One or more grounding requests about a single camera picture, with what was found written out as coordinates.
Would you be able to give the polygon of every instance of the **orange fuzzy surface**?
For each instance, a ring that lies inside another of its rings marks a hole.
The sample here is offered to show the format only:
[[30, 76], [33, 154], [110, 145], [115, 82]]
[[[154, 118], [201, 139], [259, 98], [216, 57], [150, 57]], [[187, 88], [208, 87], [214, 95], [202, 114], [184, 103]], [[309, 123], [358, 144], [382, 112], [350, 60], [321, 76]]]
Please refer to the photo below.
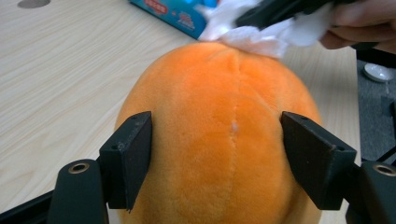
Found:
[[151, 111], [148, 175], [124, 223], [318, 223], [294, 180], [282, 111], [320, 122], [296, 75], [278, 60], [220, 43], [175, 49], [139, 78], [117, 126]]

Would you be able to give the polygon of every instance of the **box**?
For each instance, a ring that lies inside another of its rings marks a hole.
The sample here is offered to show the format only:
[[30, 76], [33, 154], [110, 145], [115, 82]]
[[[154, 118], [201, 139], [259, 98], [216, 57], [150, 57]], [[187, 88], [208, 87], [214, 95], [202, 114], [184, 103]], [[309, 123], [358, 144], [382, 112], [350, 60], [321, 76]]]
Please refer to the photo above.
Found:
[[151, 15], [197, 39], [205, 29], [204, 17], [194, 9], [201, 4], [215, 7], [218, 0], [129, 0]]

